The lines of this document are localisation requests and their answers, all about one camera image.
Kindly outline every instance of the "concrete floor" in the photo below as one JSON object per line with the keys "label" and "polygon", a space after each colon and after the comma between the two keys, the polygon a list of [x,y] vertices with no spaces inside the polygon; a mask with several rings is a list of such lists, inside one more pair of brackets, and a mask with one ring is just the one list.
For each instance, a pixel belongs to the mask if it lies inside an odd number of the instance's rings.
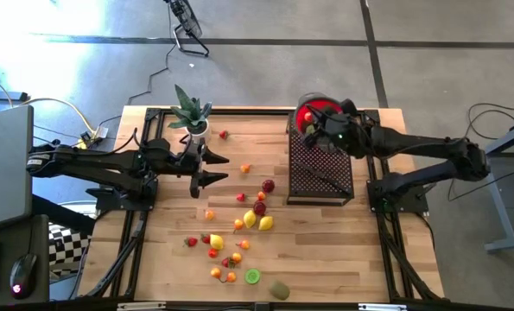
{"label": "concrete floor", "polygon": [[[368,4],[380,41],[514,41],[514,1]],[[359,0],[193,0],[192,5],[205,38],[366,40]],[[0,81],[33,97],[74,102],[96,126],[120,114],[129,96],[145,90],[149,74],[164,66],[170,46],[48,43],[28,33],[168,37],[167,27],[161,0],[17,1],[11,8],[0,2]],[[178,84],[215,105],[296,105],[303,93],[320,91],[352,98],[358,107],[378,107],[368,47],[209,48],[209,59],[175,50],[168,59],[171,71],[156,76],[153,93],[133,105],[175,104],[173,87]],[[514,106],[514,48],[379,48],[378,58],[388,105],[403,109],[409,133],[461,136],[470,105]],[[36,104],[35,123],[75,136],[85,130],[70,109],[51,102]],[[112,135],[117,124],[108,124]],[[502,136],[512,125],[501,115],[487,115],[477,123],[492,136]],[[56,138],[38,129],[35,134]],[[488,144],[470,137],[481,146]],[[111,146],[106,142],[102,148]],[[416,159],[419,166],[433,162]],[[60,177],[35,180],[34,192],[55,202],[89,200],[84,190],[94,186]],[[514,308],[514,250],[495,255],[483,250],[484,243],[503,237],[488,193],[481,190],[449,203],[447,187],[443,182],[428,194],[446,296]],[[457,182],[456,193],[472,187]]]}

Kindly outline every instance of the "green lime slice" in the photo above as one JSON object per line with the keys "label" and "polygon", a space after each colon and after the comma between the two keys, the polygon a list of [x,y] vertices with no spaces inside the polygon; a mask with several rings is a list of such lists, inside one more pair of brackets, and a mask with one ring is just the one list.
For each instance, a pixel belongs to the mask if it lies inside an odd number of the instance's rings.
{"label": "green lime slice", "polygon": [[249,269],[245,272],[245,281],[249,284],[255,284],[260,280],[260,271],[257,269]]}

